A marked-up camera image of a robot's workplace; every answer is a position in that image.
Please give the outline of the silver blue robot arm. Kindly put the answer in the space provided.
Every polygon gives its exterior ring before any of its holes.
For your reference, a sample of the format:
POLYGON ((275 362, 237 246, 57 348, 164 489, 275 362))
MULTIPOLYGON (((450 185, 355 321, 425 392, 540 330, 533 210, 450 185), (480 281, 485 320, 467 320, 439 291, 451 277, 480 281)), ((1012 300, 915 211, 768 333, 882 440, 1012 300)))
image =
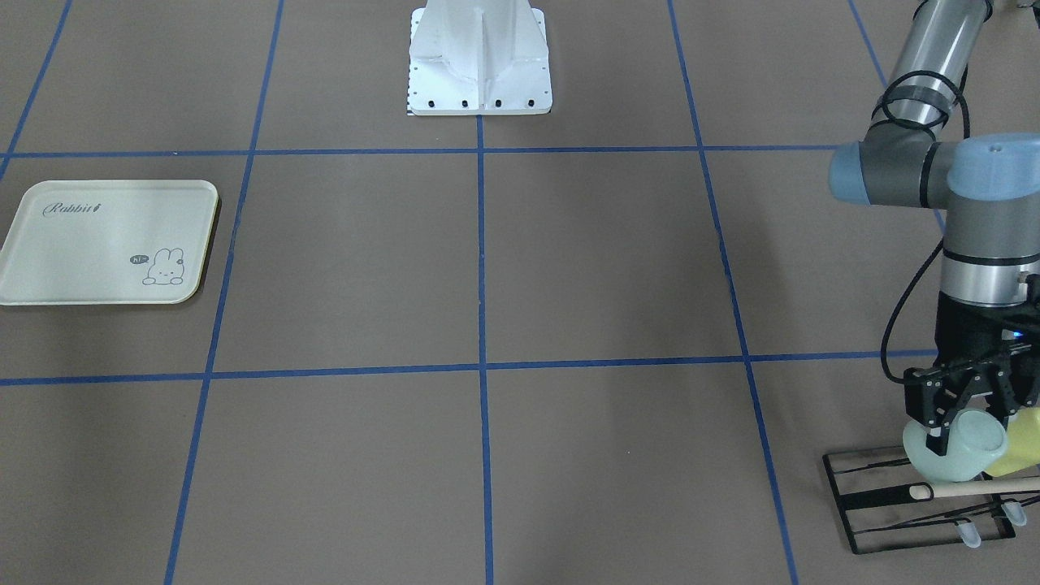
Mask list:
POLYGON ((868 132, 829 169, 837 200, 946 212, 929 255, 941 263, 937 357, 894 377, 939 456, 974 397, 1002 428, 1038 403, 1038 136, 973 136, 964 96, 993 11, 991 1, 924 1, 868 132))

